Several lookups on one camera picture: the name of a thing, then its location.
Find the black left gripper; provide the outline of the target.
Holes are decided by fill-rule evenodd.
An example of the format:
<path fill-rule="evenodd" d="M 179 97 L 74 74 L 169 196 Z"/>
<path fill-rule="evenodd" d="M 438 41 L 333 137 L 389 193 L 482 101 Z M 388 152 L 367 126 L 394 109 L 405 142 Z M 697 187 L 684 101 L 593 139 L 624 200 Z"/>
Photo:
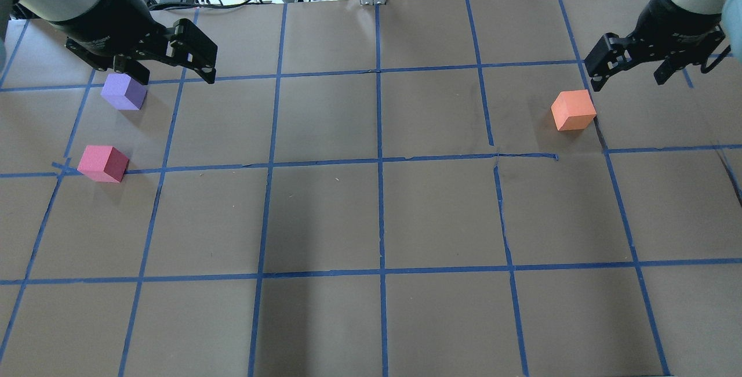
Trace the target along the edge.
<path fill-rule="evenodd" d="M 98 0 L 80 16 L 50 25 L 72 39 L 72 52 L 96 70 L 113 70 L 141 85 L 148 85 L 141 60 L 183 66 L 209 85 L 216 80 L 217 44 L 189 19 L 163 26 L 143 0 Z"/>

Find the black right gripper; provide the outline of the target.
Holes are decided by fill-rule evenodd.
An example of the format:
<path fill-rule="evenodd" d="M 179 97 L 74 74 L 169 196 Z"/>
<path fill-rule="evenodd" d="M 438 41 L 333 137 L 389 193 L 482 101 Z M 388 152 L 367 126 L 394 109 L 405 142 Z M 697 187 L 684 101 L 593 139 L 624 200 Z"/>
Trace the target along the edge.
<path fill-rule="evenodd" d="M 721 14 L 698 14 L 683 9 L 671 0 L 650 0 L 629 38 L 605 33 L 584 59 L 594 92 L 599 92 L 609 78 L 642 63 L 660 61 L 654 71 L 657 85 L 688 65 L 700 66 L 707 74 L 725 58 L 709 62 L 716 47 L 725 39 Z"/>

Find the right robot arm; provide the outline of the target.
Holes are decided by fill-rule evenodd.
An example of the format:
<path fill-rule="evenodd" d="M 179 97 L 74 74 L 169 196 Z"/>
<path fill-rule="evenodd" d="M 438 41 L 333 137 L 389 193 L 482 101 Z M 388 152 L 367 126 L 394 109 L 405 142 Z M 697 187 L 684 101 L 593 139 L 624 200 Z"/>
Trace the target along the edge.
<path fill-rule="evenodd" d="M 686 66 L 705 75 L 726 57 L 740 58 L 741 0 L 649 0 L 633 31 L 605 33 L 584 60 L 591 87 L 647 62 L 660 63 L 658 85 Z"/>

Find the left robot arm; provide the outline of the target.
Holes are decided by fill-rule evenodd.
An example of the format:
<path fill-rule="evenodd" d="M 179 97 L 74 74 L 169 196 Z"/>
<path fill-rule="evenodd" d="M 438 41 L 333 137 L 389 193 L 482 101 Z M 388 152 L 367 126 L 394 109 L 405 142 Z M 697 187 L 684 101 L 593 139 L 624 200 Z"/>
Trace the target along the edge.
<path fill-rule="evenodd" d="M 167 27 L 145 0 L 2 0 L 2 13 L 21 4 L 66 35 L 66 48 L 96 71 L 115 71 L 140 84 L 153 60 L 194 71 L 213 84 L 218 47 L 189 19 Z"/>

